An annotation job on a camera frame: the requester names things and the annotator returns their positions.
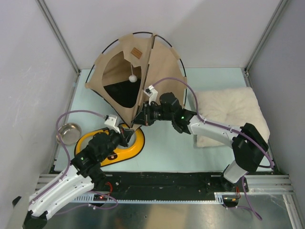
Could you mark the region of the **black tent pole front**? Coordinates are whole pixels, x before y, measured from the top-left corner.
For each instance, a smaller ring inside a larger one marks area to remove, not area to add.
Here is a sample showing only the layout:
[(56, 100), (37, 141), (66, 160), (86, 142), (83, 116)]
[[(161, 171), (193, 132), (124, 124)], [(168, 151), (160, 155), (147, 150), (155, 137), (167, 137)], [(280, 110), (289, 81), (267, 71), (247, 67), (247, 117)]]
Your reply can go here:
[(134, 115), (133, 115), (132, 121), (136, 117), (136, 115), (141, 111), (142, 106), (143, 106), (144, 97), (145, 97), (143, 91), (144, 91), (144, 87), (146, 84), (147, 74), (149, 71), (149, 66), (150, 66), (149, 60), (150, 60), (150, 56), (151, 56), (151, 51), (154, 46), (154, 40), (155, 40), (155, 37), (153, 35), (150, 35), (149, 44), (147, 46), (146, 53), (145, 53), (145, 71), (142, 73), (141, 86), (140, 86), (140, 89), (138, 92), (138, 99), (137, 99), (137, 106), (136, 106), (137, 109), (134, 110)]

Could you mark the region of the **black tent pole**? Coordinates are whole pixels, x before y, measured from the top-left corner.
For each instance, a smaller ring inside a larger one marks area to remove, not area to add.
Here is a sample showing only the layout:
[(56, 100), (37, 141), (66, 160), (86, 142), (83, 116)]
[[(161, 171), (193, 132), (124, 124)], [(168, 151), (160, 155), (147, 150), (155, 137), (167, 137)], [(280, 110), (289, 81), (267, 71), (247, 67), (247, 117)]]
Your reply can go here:
[[(169, 41), (167, 41), (164, 37), (162, 37), (161, 35), (159, 35), (159, 34), (157, 34), (157, 33), (153, 33), (153, 32), (150, 32), (150, 31), (136, 31), (136, 32), (133, 32), (133, 33), (132, 33), (132, 35), (136, 35), (136, 34), (149, 34), (149, 35), (156, 36), (156, 37), (162, 39), (165, 43), (167, 43), (167, 44), (170, 46), (170, 48), (173, 48), (172, 44), (171, 44)], [(119, 39), (116, 39), (116, 40), (114, 40), (113, 42), (111, 42), (111, 43), (101, 52), (101, 54), (104, 54), (112, 45), (114, 45), (114, 44), (117, 43), (118, 41), (119, 41)], [(180, 55), (178, 55), (178, 56), (179, 56), (179, 59), (178, 59), (178, 60), (180, 61), (181, 66), (182, 66), (182, 69), (183, 69), (184, 77), (187, 77), (187, 75), (186, 75), (186, 69), (185, 69), (184, 63), (183, 63), (182, 59), (180, 58)], [(92, 73), (92, 71), (93, 71), (95, 65), (96, 65), (96, 64), (93, 64), (92, 68), (90, 69), (90, 72), (88, 73), (88, 76), (87, 76), (86, 81), (85, 81), (85, 85), (86, 85), (86, 83), (88, 82), (89, 77), (90, 77), (90, 75), (91, 75), (91, 73)], [(183, 105), (184, 105), (184, 106), (186, 105), (186, 99), (187, 99), (187, 89), (185, 89), (185, 93), (184, 93), (184, 102), (183, 102)]]
[(137, 99), (137, 106), (136, 106), (137, 109), (134, 110), (134, 115), (133, 115), (132, 121), (136, 117), (136, 115), (141, 111), (142, 106), (143, 106), (144, 97), (145, 97), (143, 91), (144, 91), (144, 87), (146, 84), (147, 74), (149, 71), (149, 66), (150, 66), (149, 60), (150, 60), (150, 56), (151, 56), (151, 51), (154, 46), (154, 40), (155, 40), (155, 37), (153, 35), (150, 35), (149, 44), (147, 46), (146, 53), (145, 53), (145, 71), (142, 73), (141, 86), (140, 86), (140, 89), (138, 92), (138, 99)]

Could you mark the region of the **beige fabric pet tent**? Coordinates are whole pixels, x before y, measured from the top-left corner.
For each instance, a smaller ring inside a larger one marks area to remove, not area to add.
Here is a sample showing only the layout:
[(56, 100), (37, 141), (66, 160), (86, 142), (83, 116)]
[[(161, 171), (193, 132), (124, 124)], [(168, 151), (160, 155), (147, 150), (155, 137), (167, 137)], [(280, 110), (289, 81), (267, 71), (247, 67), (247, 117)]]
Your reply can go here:
[(144, 90), (153, 85), (158, 95), (172, 92), (180, 105), (186, 104), (187, 76), (173, 46), (152, 32), (135, 32), (109, 44), (95, 60), (94, 72), (85, 87), (101, 96), (133, 130), (143, 103)]

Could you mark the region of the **black tent pole back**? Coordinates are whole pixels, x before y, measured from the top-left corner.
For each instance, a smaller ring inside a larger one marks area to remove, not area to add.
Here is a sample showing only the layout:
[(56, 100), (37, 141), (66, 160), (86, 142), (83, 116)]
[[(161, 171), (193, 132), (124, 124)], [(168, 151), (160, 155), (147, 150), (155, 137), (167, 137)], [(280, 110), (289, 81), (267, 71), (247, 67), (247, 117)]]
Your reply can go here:
[[(170, 48), (173, 48), (172, 44), (171, 44), (169, 41), (167, 41), (164, 37), (162, 37), (161, 35), (159, 35), (159, 34), (157, 34), (157, 33), (153, 33), (153, 32), (150, 32), (150, 31), (136, 31), (136, 32), (133, 32), (133, 33), (132, 33), (132, 35), (136, 35), (136, 34), (149, 34), (149, 35), (156, 36), (156, 37), (162, 39), (165, 43), (167, 43), (167, 44), (170, 46)], [(112, 45), (114, 45), (114, 44), (117, 43), (118, 41), (119, 41), (119, 39), (116, 39), (116, 40), (114, 40), (113, 42), (111, 42), (111, 43), (101, 52), (101, 54), (104, 54)], [(187, 77), (187, 75), (186, 75), (186, 69), (185, 69), (184, 63), (183, 63), (182, 59), (180, 58), (180, 55), (178, 55), (178, 56), (179, 56), (179, 59), (178, 59), (178, 60), (180, 61), (181, 66), (182, 66), (182, 69), (183, 69), (184, 77)], [(86, 81), (85, 81), (85, 85), (86, 85), (86, 83), (88, 82), (89, 77), (90, 77), (90, 75), (91, 75), (91, 73), (92, 73), (92, 71), (93, 71), (95, 65), (96, 65), (96, 64), (93, 64), (92, 68), (90, 69), (90, 72), (88, 73), (88, 76), (87, 76)], [(186, 99), (187, 99), (187, 89), (185, 89), (185, 93), (184, 93), (184, 102), (183, 102), (183, 105), (184, 105), (184, 106), (186, 105)]]

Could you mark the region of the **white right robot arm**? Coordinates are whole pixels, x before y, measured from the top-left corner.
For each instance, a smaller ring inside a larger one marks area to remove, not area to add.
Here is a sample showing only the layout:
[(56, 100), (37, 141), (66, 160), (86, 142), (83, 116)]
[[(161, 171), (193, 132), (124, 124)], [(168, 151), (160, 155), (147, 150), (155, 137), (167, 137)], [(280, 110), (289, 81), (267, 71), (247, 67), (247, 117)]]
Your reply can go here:
[(203, 118), (196, 112), (182, 108), (173, 93), (164, 93), (156, 102), (157, 91), (145, 89), (148, 100), (133, 123), (151, 126), (155, 121), (170, 121), (178, 133), (200, 135), (220, 142), (233, 150), (234, 160), (220, 176), (223, 190), (232, 191), (237, 182), (249, 172), (256, 172), (264, 157), (268, 157), (268, 145), (256, 127), (246, 123), (232, 127)]

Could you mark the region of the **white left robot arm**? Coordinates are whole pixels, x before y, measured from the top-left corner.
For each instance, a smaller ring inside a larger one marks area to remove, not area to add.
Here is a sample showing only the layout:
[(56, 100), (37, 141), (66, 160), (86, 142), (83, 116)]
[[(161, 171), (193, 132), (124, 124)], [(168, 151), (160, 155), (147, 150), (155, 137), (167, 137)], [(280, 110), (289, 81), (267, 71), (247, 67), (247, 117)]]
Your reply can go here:
[(106, 179), (101, 162), (118, 146), (127, 147), (134, 131), (120, 128), (95, 131), (87, 146), (70, 161), (52, 181), (30, 197), (30, 205), (22, 227), (41, 229), (62, 207), (92, 189), (101, 190)]

